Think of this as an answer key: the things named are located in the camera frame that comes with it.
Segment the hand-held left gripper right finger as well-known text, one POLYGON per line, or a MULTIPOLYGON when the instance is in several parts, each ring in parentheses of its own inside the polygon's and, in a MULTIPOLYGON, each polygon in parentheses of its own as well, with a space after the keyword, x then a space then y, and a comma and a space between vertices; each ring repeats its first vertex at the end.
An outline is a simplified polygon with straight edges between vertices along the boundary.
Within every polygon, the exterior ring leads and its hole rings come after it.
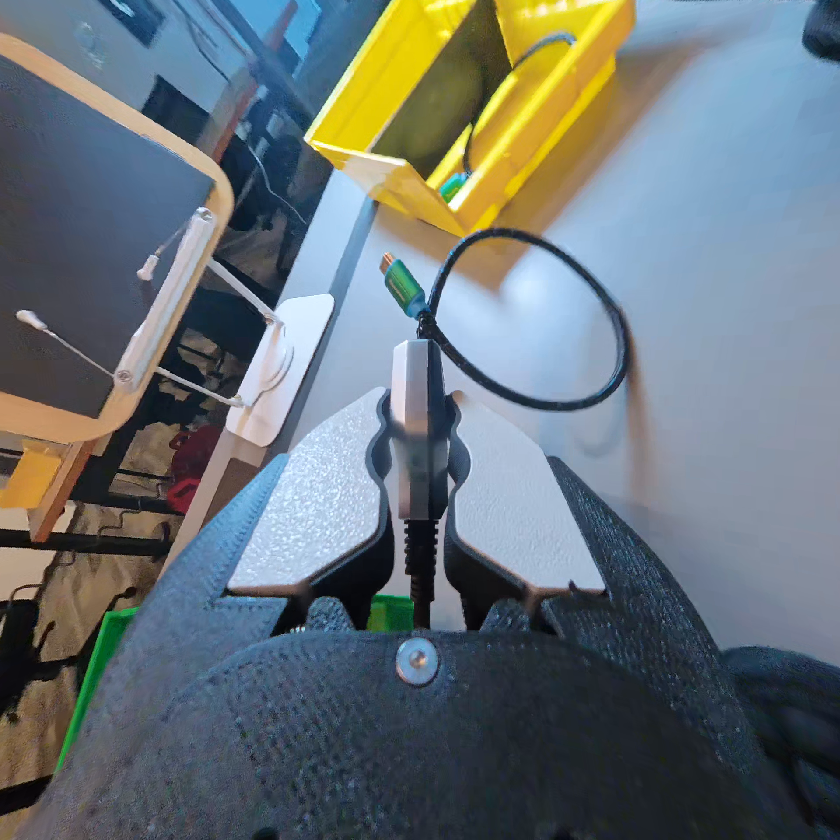
POLYGON ((469 631, 500 601, 533 619, 543 602, 606 583, 549 459, 530 436, 465 392, 452 415, 444 572, 469 631))

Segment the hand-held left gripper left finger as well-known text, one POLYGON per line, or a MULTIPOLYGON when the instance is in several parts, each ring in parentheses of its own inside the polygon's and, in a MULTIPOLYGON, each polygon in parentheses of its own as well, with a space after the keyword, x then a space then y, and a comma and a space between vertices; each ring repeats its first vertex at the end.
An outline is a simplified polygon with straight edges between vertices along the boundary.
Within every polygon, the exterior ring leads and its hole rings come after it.
POLYGON ((389 390, 375 387, 292 449, 228 580, 231 595, 286 598, 301 612, 332 597, 367 627, 394 570, 389 406, 389 390))

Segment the black hub cable grey plug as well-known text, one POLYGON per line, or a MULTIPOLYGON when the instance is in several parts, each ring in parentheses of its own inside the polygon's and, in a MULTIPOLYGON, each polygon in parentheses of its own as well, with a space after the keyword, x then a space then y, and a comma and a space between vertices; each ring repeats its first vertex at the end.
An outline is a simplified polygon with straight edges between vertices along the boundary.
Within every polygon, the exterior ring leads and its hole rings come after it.
POLYGON ((415 629, 431 627, 437 544, 438 520, 405 520, 405 574, 409 577, 415 629))

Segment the grey multiport adapter hub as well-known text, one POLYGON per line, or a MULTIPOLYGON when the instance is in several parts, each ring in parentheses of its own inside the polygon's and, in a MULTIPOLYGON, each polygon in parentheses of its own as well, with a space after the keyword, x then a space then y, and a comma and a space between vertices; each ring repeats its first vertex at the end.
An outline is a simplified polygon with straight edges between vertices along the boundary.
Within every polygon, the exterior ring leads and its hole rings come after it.
POLYGON ((448 499, 449 421, 435 341, 411 339, 394 348, 391 431, 398 517, 412 522, 441 519, 448 499))

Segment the green plastic bin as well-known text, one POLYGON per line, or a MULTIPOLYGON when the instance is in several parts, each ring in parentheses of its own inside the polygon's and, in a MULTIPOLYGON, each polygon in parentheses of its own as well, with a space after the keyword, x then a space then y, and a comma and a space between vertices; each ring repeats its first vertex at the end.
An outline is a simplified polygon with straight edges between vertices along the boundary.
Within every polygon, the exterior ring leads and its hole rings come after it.
MULTIPOLYGON (((87 670, 78 691, 77 704, 59 753, 56 773, 64 765, 69 751, 76 742, 102 675, 111 658, 116 654, 138 610, 138 607, 130 607, 104 613, 87 670)), ((413 629, 413 620, 414 605, 409 597, 375 595, 366 628, 376 633, 407 632, 413 629)))

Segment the yellow plastic bin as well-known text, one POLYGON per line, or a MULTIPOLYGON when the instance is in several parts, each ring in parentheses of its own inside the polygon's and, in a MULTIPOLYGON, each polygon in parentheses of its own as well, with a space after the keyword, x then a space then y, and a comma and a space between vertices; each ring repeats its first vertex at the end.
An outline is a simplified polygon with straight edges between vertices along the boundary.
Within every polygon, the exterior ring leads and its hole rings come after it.
POLYGON ((475 2, 390 2, 306 142, 376 202, 452 235, 488 227, 601 92, 636 4, 499 1, 511 70, 423 178, 371 152, 475 2))

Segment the red bag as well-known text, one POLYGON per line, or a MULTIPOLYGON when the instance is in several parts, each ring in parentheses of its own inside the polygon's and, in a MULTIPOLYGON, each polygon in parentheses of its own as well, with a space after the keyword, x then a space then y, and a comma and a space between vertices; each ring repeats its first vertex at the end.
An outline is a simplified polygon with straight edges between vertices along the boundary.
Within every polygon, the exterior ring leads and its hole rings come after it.
POLYGON ((188 512, 222 431, 220 427, 205 425, 192 432, 178 432, 171 440, 174 455, 166 500, 174 513, 188 512))

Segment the brown wooden desk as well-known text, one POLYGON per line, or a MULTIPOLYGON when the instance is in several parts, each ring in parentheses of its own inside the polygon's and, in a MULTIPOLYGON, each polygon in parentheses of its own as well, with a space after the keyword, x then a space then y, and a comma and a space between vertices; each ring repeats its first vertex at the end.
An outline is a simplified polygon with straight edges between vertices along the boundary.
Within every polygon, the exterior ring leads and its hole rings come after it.
POLYGON ((50 443, 45 446, 45 454, 56 462, 56 470, 37 507, 27 510, 29 538, 35 546, 46 543, 53 532, 97 442, 94 438, 67 445, 50 443))

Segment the yellow box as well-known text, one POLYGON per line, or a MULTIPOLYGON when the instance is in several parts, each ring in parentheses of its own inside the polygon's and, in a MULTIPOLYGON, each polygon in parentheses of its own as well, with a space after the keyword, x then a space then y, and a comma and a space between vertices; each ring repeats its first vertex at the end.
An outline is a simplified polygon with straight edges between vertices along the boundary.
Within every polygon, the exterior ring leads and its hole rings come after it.
POLYGON ((60 467, 62 444, 24 438, 22 446, 21 458, 1 489, 2 509, 36 509, 60 467))

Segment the black wood-rimmed panel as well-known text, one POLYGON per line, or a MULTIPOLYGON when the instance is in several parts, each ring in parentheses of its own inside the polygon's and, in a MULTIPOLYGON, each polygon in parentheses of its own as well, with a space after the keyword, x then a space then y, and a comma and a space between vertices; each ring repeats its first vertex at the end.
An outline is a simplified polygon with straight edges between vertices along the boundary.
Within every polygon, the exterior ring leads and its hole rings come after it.
POLYGON ((2 431, 124 425, 233 205, 205 153, 2 34, 2 431))

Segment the black wall screen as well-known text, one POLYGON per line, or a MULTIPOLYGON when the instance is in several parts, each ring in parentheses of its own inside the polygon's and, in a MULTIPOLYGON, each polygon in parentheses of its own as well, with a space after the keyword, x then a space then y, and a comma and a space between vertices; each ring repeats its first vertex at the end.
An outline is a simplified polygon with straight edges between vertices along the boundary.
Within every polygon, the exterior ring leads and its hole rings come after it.
POLYGON ((152 47, 166 15, 152 1, 98 1, 144 48, 152 47))

